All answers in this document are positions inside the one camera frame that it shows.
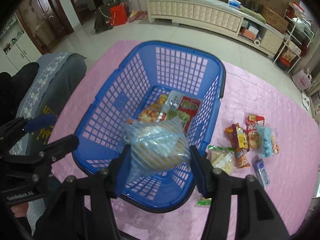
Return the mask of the left hand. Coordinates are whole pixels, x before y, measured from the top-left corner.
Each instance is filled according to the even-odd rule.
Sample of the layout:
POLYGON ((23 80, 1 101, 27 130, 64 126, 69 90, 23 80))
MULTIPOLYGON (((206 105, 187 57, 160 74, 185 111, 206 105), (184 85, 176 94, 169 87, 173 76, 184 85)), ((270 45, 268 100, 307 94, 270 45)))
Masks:
POLYGON ((10 209, 16 218, 23 218, 27 216, 28 208, 29 208, 29 203, 26 202, 26 203, 14 205, 10 209))

